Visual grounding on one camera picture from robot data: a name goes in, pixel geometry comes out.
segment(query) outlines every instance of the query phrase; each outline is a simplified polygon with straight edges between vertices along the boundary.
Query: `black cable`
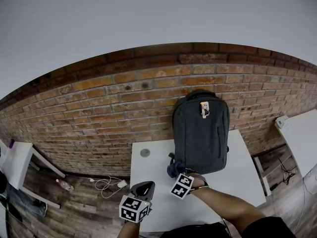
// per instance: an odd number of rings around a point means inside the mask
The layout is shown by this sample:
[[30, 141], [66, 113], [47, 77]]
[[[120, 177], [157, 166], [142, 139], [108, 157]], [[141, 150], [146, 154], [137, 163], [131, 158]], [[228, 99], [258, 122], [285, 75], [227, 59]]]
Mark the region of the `black cable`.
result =
[[228, 230], [228, 232], [229, 232], [230, 237], [232, 238], [231, 233], [230, 233], [230, 230], [229, 230], [229, 227], [227, 226], [227, 224], [226, 224], [226, 222], [224, 221], [223, 218], [222, 218], [222, 221], [223, 221], [223, 223], [225, 224], [225, 226], [226, 226], [226, 228], [227, 228], [227, 230]]
[[[279, 185], [280, 183], [285, 183], [286, 185], [288, 185], [289, 184], [289, 180], [291, 179], [291, 177], [293, 177], [296, 173], [292, 173], [291, 171], [293, 170], [293, 169], [295, 169], [296, 168], [296, 166], [295, 167], [293, 167], [292, 169], [290, 169], [290, 170], [287, 170], [286, 169], [286, 167], [284, 166], [284, 164], [281, 162], [281, 160], [280, 159], [278, 159], [279, 161], [280, 161], [280, 163], [281, 163], [281, 169], [283, 170], [283, 180], [282, 181], [280, 181], [277, 185]], [[285, 173], [287, 173], [288, 174], [288, 177], [287, 178], [284, 178], [284, 174]]]

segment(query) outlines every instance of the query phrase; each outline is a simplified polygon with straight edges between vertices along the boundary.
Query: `charger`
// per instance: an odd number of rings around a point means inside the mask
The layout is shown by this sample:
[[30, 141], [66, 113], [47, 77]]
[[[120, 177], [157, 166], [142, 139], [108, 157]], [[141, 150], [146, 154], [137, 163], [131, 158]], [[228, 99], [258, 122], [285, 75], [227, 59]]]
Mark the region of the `charger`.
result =
[[126, 187], [128, 185], [128, 183], [125, 180], [122, 180], [117, 185], [119, 188], [123, 188], [123, 187]]

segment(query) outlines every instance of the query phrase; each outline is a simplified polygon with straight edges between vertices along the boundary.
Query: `hand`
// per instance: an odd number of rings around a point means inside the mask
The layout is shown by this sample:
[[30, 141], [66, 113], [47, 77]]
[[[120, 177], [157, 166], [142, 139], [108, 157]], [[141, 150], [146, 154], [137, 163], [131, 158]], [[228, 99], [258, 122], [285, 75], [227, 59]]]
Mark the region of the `hand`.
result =
[[205, 182], [199, 178], [201, 176], [199, 173], [190, 173], [189, 175], [194, 178], [192, 188], [205, 186]]

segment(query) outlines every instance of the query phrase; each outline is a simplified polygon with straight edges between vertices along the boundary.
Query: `person's leg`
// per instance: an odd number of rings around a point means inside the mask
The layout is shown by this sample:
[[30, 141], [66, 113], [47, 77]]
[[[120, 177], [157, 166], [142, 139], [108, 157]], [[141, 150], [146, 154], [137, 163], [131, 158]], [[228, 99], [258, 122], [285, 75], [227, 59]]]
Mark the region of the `person's leg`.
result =
[[35, 214], [41, 217], [45, 216], [45, 208], [43, 206], [41, 207], [36, 206], [28, 195], [26, 195], [21, 190], [17, 190], [13, 188], [11, 185], [8, 192], [8, 198], [10, 203], [16, 202], [21, 207], [25, 208], [26, 211], [28, 211], [29, 213], [32, 213], [33, 215]]

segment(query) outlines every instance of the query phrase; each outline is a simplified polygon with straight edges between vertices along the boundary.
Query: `backpack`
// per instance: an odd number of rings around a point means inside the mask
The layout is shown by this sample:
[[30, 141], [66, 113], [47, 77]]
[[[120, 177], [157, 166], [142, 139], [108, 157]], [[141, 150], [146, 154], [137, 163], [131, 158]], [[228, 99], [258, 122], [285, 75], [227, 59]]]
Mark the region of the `backpack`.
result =
[[226, 102], [213, 92], [199, 89], [179, 99], [172, 119], [175, 162], [201, 175], [224, 169], [229, 119]]

